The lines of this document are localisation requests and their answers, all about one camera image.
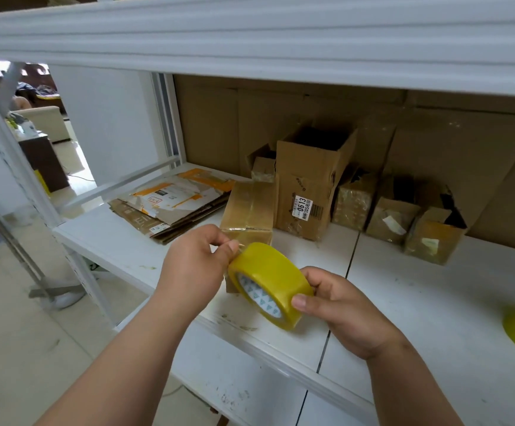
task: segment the tall cardboard box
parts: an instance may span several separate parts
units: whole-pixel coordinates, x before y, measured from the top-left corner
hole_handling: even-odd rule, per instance
[[[366,234],[391,243],[403,244],[420,209],[415,204],[413,178],[393,175],[383,178],[375,203]]]
[[[275,227],[317,241],[330,221],[332,198],[356,145],[356,131],[302,127],[277,142]]]
[[[446,264],[467,232],[466,222],[447,188],[425,182],[416,200],[422,210],[405,239],[403,252],[435,264]]]
[[[230,239],[240,242],[240,251],[252,242],[271,244],[275,216],[275,184],[271,182],[237,181],[230,193],[220,229]],[[237,293],[225,273],[225,290]]]
[[[360,167],[345,171],[338,185],[332,222],[361,232],[366,226],[367,216],[378,186],[378,176]]]

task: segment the person's right hand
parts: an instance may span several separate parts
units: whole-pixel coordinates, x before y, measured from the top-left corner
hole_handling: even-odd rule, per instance
[[[409,344],[403,333],[347,279],[318,267],[301,269],[315,296],[293,296],[293,307],[328,323],[344,347],[367,360],[397,343]]]

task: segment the person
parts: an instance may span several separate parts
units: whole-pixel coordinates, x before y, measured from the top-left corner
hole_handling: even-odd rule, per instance
[[[211,224],[176,239],[151,299],[36,425],[151,425],[177,346],[238,249]],[[382,426],[462,426],[415,348],[358,288],[317,267],[302,272],[315,295],[296,295],[293,307],[366,360]]]

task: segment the white sticker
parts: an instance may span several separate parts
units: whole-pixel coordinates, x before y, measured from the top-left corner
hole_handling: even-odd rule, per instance
[[[151,227],[149,231],[156,235],[157,233],[161,233],[164,229],[170,227],[168,224],[162,222],[161,224],[157,224],[155,227]]]
[[[431,239],[430,237],[422,237],[421,243],[425,245],[431,251],[432,256],[436,256],[438,253],[438,239]]]
[[[309,221],[309,214],[311,213],[312,200],[305,199],[301,196],[295,196],[293,201],[293,216],[301,220]]]
[[[394,220],[394,218],[391,215],[385,217],[382,221],[386,223],[389,230],[391,230],[399,236],[403,236],[407,233],[407,231],[403,227],[401,227],[401,225],[396,220]]]

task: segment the tile floor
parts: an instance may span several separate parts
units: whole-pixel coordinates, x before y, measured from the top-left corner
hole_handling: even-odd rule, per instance
[[[63,148],[70,147],[78,153],[77,144]],[[76,181],[72,188],[82,193],[89,185]],[[47,276],[75,280],[62,246],[40,219],[15,228],[14,234]],[[88,296],[61,311],[47,311],[40,302],[28,299],[31,285],[28,274],[6,245],[0,244],[0,425],[33,424],[114,336]],[[111,274],[101,278],[100,285],[121,319],[146,297]],[[179,386],[170,377],[165,393]],[[218,418],[182,388],[162,399],[154,424],[214,426]]]

